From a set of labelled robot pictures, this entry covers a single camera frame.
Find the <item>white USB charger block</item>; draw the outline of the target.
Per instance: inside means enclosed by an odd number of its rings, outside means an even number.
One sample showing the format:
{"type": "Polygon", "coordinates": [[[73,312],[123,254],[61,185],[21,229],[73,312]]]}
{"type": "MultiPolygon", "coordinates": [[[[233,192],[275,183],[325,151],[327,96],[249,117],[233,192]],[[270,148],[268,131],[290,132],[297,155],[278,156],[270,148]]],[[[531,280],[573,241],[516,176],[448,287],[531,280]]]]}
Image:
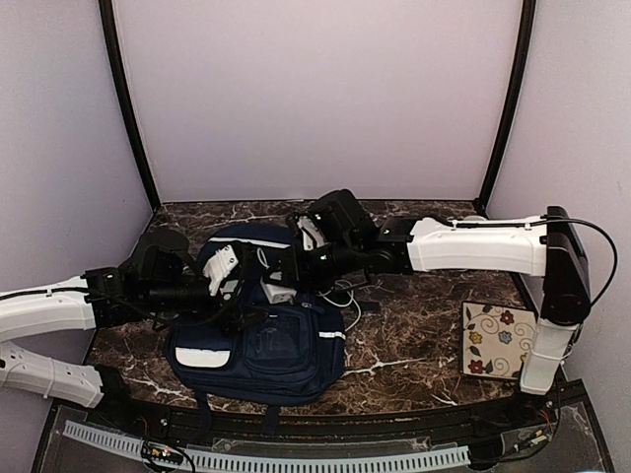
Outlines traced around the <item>white USB charger block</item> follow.
{"type": "Polygon", "coordinates": [[[260,286],[270,304],[291,304],[297,295],[294,289],[264,281],[260,282],[260,286]]]}

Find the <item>navy blue student backpack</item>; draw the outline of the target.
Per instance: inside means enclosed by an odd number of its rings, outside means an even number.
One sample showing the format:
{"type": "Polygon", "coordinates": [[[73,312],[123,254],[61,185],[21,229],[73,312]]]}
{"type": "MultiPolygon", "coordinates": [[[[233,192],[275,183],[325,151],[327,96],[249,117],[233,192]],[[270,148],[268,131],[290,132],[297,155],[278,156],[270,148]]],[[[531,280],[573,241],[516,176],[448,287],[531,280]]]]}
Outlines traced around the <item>navy blue student backpack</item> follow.
{"type": "Polygon", "coordinates": [[[283,407],[317,400],[344,372],[343,314],[317,295],[333,278],[361,268],[366,255],[358,243],[330,238],[306,250],[286,227],[235,224],[217,231],[198,259],[208,263],[228,244],[252,245],[257,255],[245,272],[235,320],[224,327],[203,325],[171,330],[165,354],[175,376],[193,391],[202,436],[212,428],[211,395],[262,404],[263,430],[271,435],[283,407]],[[305,286],[274,303],[263,272],[287,259],[307,274],[305,286]]]}

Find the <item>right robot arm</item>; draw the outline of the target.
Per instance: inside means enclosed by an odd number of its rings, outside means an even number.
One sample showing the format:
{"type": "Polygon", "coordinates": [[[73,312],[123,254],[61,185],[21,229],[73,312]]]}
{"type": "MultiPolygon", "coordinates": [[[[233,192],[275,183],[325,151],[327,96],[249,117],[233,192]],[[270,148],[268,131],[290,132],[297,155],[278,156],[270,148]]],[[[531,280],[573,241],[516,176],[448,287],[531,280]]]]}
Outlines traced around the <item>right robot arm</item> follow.
{"type": "Polygon", "coordinates": [[[539,277],[543,300],[520,392],[503,407],[514,428],[541,410],[562,359],[599,297],[591,292],[589,260],[571,218],[560,206],[512,220],[391,218],[377,225],[348,189],[331,191],[287,217],[296,242],[271,260],[268,281],[284,287],[328,288],[349,273],[408,275],[435,270],[504,271],[539,277]]]}

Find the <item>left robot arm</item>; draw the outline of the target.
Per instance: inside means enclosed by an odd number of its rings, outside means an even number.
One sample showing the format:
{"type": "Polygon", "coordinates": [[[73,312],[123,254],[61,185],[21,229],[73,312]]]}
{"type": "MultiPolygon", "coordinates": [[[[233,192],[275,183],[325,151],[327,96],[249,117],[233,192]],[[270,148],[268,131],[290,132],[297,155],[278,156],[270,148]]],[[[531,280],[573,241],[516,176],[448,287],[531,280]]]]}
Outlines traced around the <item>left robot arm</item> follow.
{"type": "Polygon", "coordinates": [[[138,406],[111,368],[75,365],[25,350],[16,340],[64,330],[111,328],[152,320],[160,327],[216,325],[229,318],[254,249],[228,239],[204,263],[188,238],[161,229],[142,234],[116,267],[1,296],[1,384],[58,398],[102,415],[119,430],[139,421],[138,406]]]}

